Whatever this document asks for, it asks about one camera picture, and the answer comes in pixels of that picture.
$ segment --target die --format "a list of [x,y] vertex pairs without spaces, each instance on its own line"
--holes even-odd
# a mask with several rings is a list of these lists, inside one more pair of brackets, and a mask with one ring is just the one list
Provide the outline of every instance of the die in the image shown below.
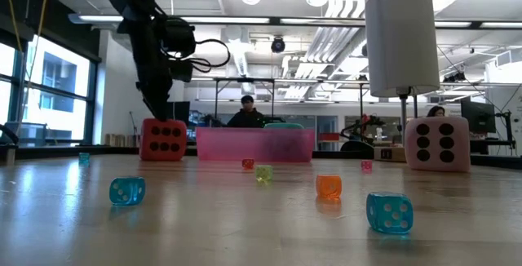
[[373,162],[371,160],[361,161],[362,173],[372,173]]
[[255,178],[258,181],[270,181],[272,180],[273,169],[269,165],[257,165],[255,167]]
[[316,177],[317,196],[337,198],[343,191],[343,182],[339,175],[318,175]]
[[145,180],[141,177],[116,178],[108,190],[108,197],[114,205],[138,205],[145,196]]
[[241,161],[241,164],[243,166],[243,169],[245,170],[254,169],[254,159],[243,159],[243,161]]
[[423,117],[408,122],[405,156],[411,169],[467,172],[471,167],[469,125],[463,117]]
[[407,233],[414,225],[411,201],[401,193],[370,193],[366,217],[369,225],[381,233]]
[[179,120],[147,118],[141,126],[139,157],[149,161],[179,161],[187,148],[187,126]]
[[89,153],[79,153],[78,164],[81,166],[89,166],[91,163],[91,155]]

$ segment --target woman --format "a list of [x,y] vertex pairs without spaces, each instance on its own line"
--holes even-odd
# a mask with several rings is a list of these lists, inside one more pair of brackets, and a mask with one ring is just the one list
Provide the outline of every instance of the woman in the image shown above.
[[440,106],[435,106],[430,109],[430,112],[427,113],[427,117],[444,117],[446,115],[446,110]]

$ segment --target table surface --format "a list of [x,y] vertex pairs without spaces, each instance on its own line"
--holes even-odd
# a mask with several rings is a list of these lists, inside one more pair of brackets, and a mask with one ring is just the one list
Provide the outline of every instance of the table surface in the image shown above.
[[[314,160],[273,165],[258,184],[236,162],[140,162],[134,155],[0,166],[0,265],[520,265],[522,175],[411,171],[404,164]],[[339,200],[316,198],[317,174],[339,174]],[[112,206],[108,187],[140,175],[138,206]],[[409,235],[369,228],[373,191],[406,193]]]

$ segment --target large pink foam die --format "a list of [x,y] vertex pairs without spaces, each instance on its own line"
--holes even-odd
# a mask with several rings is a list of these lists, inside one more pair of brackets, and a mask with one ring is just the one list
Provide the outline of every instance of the large pink foam die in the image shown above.
[[470,139],[462,117],[415,118],[406,125],[408,166],[424,171],[470,170]]

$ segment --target blue translucent die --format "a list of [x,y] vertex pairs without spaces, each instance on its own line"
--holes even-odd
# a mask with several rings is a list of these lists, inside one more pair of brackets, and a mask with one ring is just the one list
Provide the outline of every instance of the blue translucent die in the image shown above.
[[370,193],[366,216],[369,225],[381,233],[407,233],[414,226],[411,201],[401,193]]
[[89,165],[91,155],[89,153],[80,153],[78,156],[78,163],[80,165]]
[[138,205],[145,196],[145,180],[141,177],[116,178],[108,189],[108,197],[114,205]]

